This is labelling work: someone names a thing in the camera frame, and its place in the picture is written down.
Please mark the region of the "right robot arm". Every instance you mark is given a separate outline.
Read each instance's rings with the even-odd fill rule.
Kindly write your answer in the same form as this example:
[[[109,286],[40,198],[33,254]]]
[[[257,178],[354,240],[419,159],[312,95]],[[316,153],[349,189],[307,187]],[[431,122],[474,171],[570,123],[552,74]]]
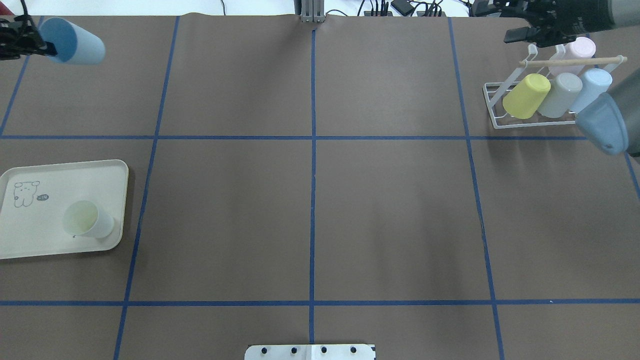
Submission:
[[[585,38],[639,24],[637,0],[476,0],[472,18],[521,18],[503,41],[528,43],[528,55],[504,81],[483,86],[490,121],[501,129],[505,117],[526,120],[535,114],[549,125],[565,125],[564,116],[608,155],[639,159],[639,72],[616,86],[611,73],[627,62],[624,55],[594,57]]]

